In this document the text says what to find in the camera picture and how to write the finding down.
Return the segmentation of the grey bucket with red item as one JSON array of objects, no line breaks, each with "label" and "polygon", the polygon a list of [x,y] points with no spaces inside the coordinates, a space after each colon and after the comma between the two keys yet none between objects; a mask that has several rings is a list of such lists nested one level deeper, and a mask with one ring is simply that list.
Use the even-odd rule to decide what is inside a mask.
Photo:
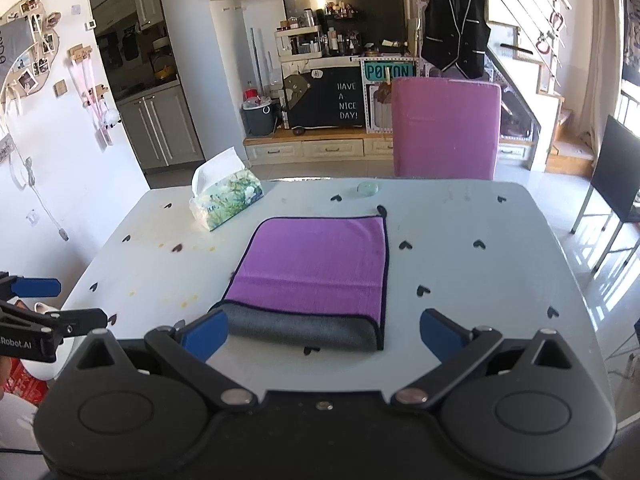
[{"label": "grey bucket with red item", "polygon": [[242,115],[247,136],[269,136],[276,124],[272,99],[261,96],[255,88],[244,92]]}]

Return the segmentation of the cream low drawer cabinet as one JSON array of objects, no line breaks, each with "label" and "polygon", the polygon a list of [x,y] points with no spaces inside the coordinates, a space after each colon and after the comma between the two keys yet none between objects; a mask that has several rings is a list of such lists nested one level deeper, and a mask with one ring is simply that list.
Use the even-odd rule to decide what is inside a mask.
[{"label": "cream low drawer cabinet", "polygon": [[[446,139],[431,136],[416,141],[422,148],[442,151],[450,148]],[[301,164],[302,162],[338,162],[339,160],[392,160],[394,137],[391,132],[367,133],[366,129],[312,129],[296,136],[293,130],[277,129],[270,136],[250,136],[243,141],[250,163],[258,165]],[[533,157],[532,139],[500,138],[498,158],[526,165]]]}]

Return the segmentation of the grey kitchen base cabinet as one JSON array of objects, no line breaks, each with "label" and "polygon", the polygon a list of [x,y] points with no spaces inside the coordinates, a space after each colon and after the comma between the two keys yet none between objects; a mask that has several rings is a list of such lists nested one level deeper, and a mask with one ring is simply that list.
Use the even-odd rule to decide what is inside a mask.
[{"label": "grey kitchen base cabinet", "polygon": [[143,170],[204,160],[179,81],[123,99],[117,102],[117,108]]}]

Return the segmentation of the photo collage wall board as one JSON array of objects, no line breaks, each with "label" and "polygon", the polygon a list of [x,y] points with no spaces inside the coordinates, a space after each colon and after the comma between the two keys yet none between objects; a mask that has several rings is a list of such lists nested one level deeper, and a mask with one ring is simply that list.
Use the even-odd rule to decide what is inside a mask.
[{"label": "photo collage wall board", "polygon": [[42,0],[20,0],[1,15],[1,105],[41,90],[60,50],[58,12]]}]

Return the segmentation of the purple and grey towel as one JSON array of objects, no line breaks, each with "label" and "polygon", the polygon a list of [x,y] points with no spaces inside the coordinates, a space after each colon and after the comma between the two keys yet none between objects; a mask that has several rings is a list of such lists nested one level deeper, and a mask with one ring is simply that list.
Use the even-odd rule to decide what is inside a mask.
[{"label": "purple and grey towel", "polygon": [[389,264],[380,214],[273,217],[254,231],[214,307],[237,335],[381,351]]}]

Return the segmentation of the black vest with white trim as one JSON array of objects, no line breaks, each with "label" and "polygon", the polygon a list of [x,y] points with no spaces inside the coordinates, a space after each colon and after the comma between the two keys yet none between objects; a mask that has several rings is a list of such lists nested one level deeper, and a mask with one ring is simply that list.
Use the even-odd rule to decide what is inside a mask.
[{"label": "black vest with white trim", "polygon": [[428,0],[421,58],[442,73],[455,68],[466,79],[484,76],[490,36],[488,0]]}]

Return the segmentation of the floral tissue pack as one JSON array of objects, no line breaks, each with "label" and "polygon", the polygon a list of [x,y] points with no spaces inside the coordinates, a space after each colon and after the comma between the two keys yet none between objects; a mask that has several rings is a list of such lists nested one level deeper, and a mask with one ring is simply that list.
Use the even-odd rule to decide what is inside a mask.
[{"label": "floral tissue pack", "polygon": [[264,196],[262,182],[227,148],[194,171],[189,206],[194,219],[213,231]]}]

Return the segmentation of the black chair by window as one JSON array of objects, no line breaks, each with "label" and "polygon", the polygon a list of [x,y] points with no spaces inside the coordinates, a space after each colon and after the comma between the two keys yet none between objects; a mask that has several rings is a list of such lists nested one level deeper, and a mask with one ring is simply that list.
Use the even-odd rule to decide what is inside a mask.
[{"label": "black chair by window", "polygon": [[639,138],[612,115],[606,120],[596,168],[570,234],[575,234],[587,217],[593,192],[608,205],[608,215],[617,219],[617,226],[592,269],[596,274],[605,258],[614,252],[612,247],[623,226],[639,223]]}]

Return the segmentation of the white kitchen shelf rack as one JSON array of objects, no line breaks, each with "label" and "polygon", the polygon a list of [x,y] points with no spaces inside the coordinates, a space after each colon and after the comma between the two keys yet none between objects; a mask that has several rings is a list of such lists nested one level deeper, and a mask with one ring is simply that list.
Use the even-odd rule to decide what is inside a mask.
[{"label": "white kitchen shelf rack", "polygon": [[274,33],[280,62],[313,60],[322,57],[319,25],[277,30]]}]

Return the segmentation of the round green tape measure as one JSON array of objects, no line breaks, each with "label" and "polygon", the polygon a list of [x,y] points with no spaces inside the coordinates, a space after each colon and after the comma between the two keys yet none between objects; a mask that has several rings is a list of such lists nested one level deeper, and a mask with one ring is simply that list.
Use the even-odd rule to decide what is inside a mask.
[{"label": "round green tape measure", "polygon": [[374,181],[363,181],[357,185],[357,193],[362,196],[375,196],[378,192],[378,184]]}]

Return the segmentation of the pink upholstered chair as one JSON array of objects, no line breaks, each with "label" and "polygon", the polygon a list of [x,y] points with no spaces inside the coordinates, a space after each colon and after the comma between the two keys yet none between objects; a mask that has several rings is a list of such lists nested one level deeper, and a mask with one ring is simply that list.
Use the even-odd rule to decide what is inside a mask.
[{"label": "pink upholstered chair", "polygon": [[501,122],[501,89],[496,84],[397,78],[392,83],[392,119],[397,177],[495,177]]}]

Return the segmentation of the teal potion sign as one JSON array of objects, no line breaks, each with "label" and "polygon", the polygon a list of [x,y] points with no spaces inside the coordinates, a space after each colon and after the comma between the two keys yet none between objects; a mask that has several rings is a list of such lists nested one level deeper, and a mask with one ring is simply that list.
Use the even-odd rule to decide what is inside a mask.
[{"label": "teal potion sign", "polygon": [[416,66],[413,62],[364,62],[363,77],[367,81],[388,81],[396,78],[413,77]]}]

